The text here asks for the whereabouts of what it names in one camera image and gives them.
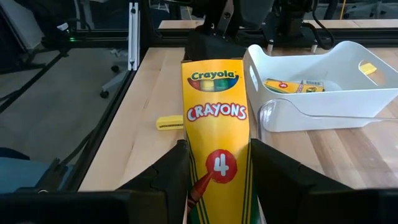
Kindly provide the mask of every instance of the white plastic bin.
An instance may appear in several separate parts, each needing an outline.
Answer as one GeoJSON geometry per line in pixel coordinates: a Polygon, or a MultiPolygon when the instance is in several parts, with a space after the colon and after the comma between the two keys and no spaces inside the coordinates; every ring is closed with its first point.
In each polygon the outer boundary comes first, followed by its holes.
{"type": "Polygon", "coordinates": [[[277,116],[267,126],[273,132],[362,127],[366,121],[336,123],[333,119],[308,119],[303,114],[373,118],[398,95],[398,72],[355,42],[341,42],[322,55],[280,57],[270,57],[260,46],[252,45],[243,60],[246,90],[255,113],[263,103],[278,98],[289,100],[298,109],[275,105],[277,116]],[[382,72],[385,84],[377,85],[359,69],[363,61],[382,72]],[[268,78],[299,83],[320,80],[326,91],[276,93],[265,87],[268,78]]]}

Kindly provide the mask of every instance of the crayola logo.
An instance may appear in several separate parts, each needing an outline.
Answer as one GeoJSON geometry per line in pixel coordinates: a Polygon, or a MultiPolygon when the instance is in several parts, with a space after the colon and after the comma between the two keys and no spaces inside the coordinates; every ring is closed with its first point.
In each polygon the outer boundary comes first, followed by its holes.
{"type": "Polygon", "coordinates": [[[205,79],[214,80],[216,78],[235,78],[235,73],[224,70],[220,72],[205,72],[205,73],[194,72],[191,75],[192,80],[205,80],[205,79]]]}
{"type": "Polygon", "coordinates": [[[237,103],[206,103],[205,105],[196,105],[187,111],[189,121],[196,121],[199,118],[219,115],[232,116],[240,120],[248,117],[246,107],[237,103]]]}

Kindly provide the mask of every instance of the metal frame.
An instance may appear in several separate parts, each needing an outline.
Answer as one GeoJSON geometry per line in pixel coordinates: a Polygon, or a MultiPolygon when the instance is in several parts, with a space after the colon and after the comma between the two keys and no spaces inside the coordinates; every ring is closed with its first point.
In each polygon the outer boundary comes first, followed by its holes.
{"type": "MultiPolygon", "coordinates": [[[[147,0],[135,0],[139,3],[141,12],[141,32],[140,32],[140,57],[143,58],[149,47],[184,47],[187,43],[188,33],[192,29],[157,29],[153,27],[150,18],[149,4],[147,0]]],[[[365,47],[398,47],[398,28],[354,28],[354,29],[329,29],[335,36],[336,43],[351,40],[364,45],[365,47]]],[[[327,34],[323,30],[318,30],[321,38],[326,38],[327,34]]],[[[85,31],[77,34],[73,42],[63,42],[60,44],[49,43],[46,40],[43,44],[48,47],[68,47],[68,48],[92,48],[92,47],[123,47],[126,46],[128,31],[126,30],[93,30],[89,37],[85,31]]],[[[266,45],[260,30],[243,29],[238,32],[241,44],[266,45]]],[[[130,72],[124,78],[122,85],[109,104],[107,110],[95,128],[89,143],[86,145],[76,162],[64,190],[76,191],[83,182],[85,175],[116,115],[124,95],[130,87],[136,72],[130,72]]]]}

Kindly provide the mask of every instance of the red circle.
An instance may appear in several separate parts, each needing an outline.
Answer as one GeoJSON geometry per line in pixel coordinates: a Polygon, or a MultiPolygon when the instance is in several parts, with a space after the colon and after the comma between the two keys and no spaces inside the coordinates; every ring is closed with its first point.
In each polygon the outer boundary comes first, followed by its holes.
{"type": "Polygon", "coordinates": [[[207,172],[212,172],[211,178],[221,184],[233,180],[238,171],[234,155],[224,149],[210,153],[206,160],[206,168],[207,172]]]}
{"type": "Polygon", "coordinates": [[[287,84],[281,82],[281,83],[279,84],[279,87],[281,87],[281,88],[286,88],[286,87],[287,87],[287,84]]]}

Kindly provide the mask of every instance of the small crayon box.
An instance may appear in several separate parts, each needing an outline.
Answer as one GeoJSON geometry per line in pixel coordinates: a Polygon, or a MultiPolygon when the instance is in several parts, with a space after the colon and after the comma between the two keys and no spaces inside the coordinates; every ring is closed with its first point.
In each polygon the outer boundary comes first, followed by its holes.
{"type": "Polygon", "coordinates": [[[267,79],[265,86],[277,93],[314,93],[323,92],[325,89],[322,86],[306,85],[294,82],[285,82],[279,80],[267,79]]]}
{"type": "Polygon", "coordinates": [[[189,223],[259,223],[243,61],[183,62],[181,68],[189,223]]]}

